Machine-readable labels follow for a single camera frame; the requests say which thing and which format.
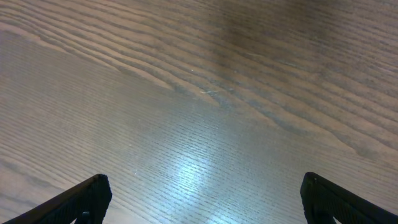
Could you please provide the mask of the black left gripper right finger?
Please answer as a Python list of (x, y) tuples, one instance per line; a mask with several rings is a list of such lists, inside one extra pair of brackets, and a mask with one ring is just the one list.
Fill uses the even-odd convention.
[(300, 196), (308, 224), (397, 223), (397, 215), (314, 172), (304, 175)]

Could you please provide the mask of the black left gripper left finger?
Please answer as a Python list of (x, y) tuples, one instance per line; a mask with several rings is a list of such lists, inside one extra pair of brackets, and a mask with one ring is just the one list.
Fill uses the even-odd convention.
[(108, 177), (96, 174), (4, 224), (102, 224), (111, 199)]

